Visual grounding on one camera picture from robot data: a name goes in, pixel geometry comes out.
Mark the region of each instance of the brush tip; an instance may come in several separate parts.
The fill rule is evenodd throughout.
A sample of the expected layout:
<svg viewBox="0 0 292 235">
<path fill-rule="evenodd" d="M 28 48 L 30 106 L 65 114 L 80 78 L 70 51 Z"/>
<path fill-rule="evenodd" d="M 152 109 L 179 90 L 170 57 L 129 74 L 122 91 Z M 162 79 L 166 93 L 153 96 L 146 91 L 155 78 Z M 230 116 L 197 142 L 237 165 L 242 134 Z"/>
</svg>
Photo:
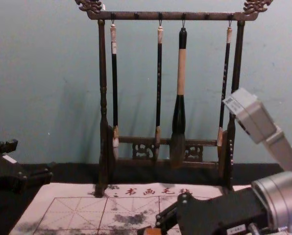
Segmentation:
<svg viewBox="0 0 292 235">
<path fill-rule="evenodd" d="M 113 148 L 113 155 L 115 157 L 115 160 L 119 158 L 119 149 L 118 148 Z"/>
<path fill-rule="evenodd" d="M 185 135 L 173 133 L 170 141 L 171 168 L 180 168 L 185 157 Z"/>
<path fill-rule="evenodd" d="M 114 148 L 117 148 L 119 146 L 119 138 L 113 138 L 112 139 L 112 146 Z"/>
</svg>

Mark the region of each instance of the brush handle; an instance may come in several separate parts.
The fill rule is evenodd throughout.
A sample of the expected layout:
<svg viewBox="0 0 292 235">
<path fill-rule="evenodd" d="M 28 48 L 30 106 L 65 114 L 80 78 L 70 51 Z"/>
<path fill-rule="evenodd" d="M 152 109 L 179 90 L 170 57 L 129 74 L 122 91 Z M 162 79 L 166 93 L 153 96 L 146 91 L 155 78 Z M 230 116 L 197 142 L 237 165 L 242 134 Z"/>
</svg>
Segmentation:
<svg viewBox="0 0 292 235">
<path fill-rule="evenodd" d="M 179 60 L 177 72 L 177 96 L 172 120 L 172 133 L 185 133 L 185 107 L 184 107 L 184 82 L 186 63 L 186 39 L 187 32 L 183 27 L 179 33 Z"/>
<path fill-rule="evenodd" d="M 160 126 L 160 104 L 161 104 L 161 60 L 162 60 L 162 36 L 163 28 L 158 27 L 158 57 L 157 57 L 157 110 L 156 126 Z"/>
<path fill-rule="evenodd" d="M 160 106 L 161 106 L 161 59 L 162 59 L 162 36 L 163 28 L 158 27 L 158 57 L 157 57 L 157 109 L 156 109 L 156 132 L 155 132 L 155 156 L 156 161 L 159 156 L 159 146 L 160 146 Z"/>
<path fill-rule="evenodd" d="M 117 81 L 117 30 L 114 24 L 111 32 L 112 89 L 113 89 L 113 126 L 118 126 L 118 81 Z"/>
<path fill-rule="evenodd" d="M 179 33 L 179 62 L 177 70 L 177 94 L 184 95 L 187 32 L 183 27 Z"/>
<path fill-rule="evenodd" d="M 226 93 L 226 82 L 227 82 L 227 76 L 228 76 L 231 36 L 232 36 L 232 28 L 228 27 L 227 34 L 226 34 L 226 48 L 225 48 L 225 59 L 224 59 L 223 81 L 222 81 L 222 94 L 221 94 L 221 107 L 220 107 L 220 120 L 219 120 L 220 128 L 223 127 L 224 103 L 222 101 L 225 99 L 225 93 Z"/>
</svg>

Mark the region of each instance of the carved dragon finial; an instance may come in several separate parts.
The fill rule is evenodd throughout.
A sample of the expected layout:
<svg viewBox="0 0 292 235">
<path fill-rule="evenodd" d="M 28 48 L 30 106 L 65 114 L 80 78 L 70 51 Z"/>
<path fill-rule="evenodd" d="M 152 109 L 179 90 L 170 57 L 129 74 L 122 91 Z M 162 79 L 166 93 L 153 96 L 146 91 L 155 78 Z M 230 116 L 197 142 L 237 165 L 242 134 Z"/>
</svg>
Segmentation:
<svg viewBox="0 0 292 235">
<path fill-rule="evenodd" d="M 243 10 L 244 14 L 250 15 L 255 12 L 264 12 L 267 11 L 265 5 L 269 6 L 273 0 L 246 0 L 244 3 Z"/>
<path fill-rule="evenodd" d="M 99 14 L 101 10 L 101 2 L 99 0 L 75 0 L 77 5 L 82 4 L 79 9 L 81 11 L 92 12 L 93 14 Z"/>
</svg>

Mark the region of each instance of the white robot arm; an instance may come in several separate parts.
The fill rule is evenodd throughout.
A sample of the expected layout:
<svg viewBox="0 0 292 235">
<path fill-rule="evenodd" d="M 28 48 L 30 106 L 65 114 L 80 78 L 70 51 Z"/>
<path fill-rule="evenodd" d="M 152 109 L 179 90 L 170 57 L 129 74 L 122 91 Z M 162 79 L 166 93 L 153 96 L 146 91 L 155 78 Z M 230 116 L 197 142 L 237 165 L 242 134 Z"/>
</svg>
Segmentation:
<svg viewBox="0 0 292 235">
<path fill-rule="evenodd" d="M 269 227 L 287 227 L 292 233 L 292 147 L 255 95 L 240 88 L 223 102 L 253 141 L 263 142 L 285 170 L 252 182 L 252 188 L 268 211 Z"/>
<path fill-rule="evenodd" d="M 232 93 L 223 102 L 252 140 L 255 143 L 263 142 L 280 166 L 286 171 L 292 171 L 292 147 L 262 102 L 243 88 Z"/>
</svg>

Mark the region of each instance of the wooden brush stand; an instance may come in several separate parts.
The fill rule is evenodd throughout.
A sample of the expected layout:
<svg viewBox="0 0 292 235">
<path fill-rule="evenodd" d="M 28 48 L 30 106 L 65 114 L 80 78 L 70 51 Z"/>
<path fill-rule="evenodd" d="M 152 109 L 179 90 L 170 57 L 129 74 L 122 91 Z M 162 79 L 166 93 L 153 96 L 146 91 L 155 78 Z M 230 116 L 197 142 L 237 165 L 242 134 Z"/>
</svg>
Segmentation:
<svg viewBox="0 0 292 235">
<path fill-rule="evenodd" d="M 95 196 L 102 197 L 107 188 L 116 165 L 170 165 L 169 160 L 156 160 L 154 156 L 155 137 L 130 137 L 119 136 L 119 143 L 132 144 L 132 159 L 115 159 L 113 153 L 113 128 L 107 120 L 107 79 L 106 79 L 106 52 L 105 52 L 105 20 L 132 20 L 132 21 L 237 21 L 237 38 L 234 56 L 233 77 L 231 93 L 239 88 L 240 70 L 243 48 L 243 31 L 246 21 L 254 21 L 260 12 L 267 10 L 267 6 L 273 0 L 246 0 L 243 12 L 127 12 L 127 11 L 101 11 L 102 3 L 98 0 L 75 0 L 79 9 L 85 11 L 91 20 L 98 22 L 99 36 L 99 84 L 100 84 L 100 158 L 99 158 L 99 182 L 96 185 Z M 227 129 L 222 135 L 222 144 L 218 145 L 220 152 L 218 161 L 204 161 L 204 146 L 217 147 L 217 140 L 186 140 L 185 159 L 182 167 L 215 169 L 219 174 L 219 185 L 232 190 L 232 166 L 235 139 L 234 116 L 230 114 Z M 160 145 L 170 144 L 170 139 L 161 138 Z"/>
</svg>

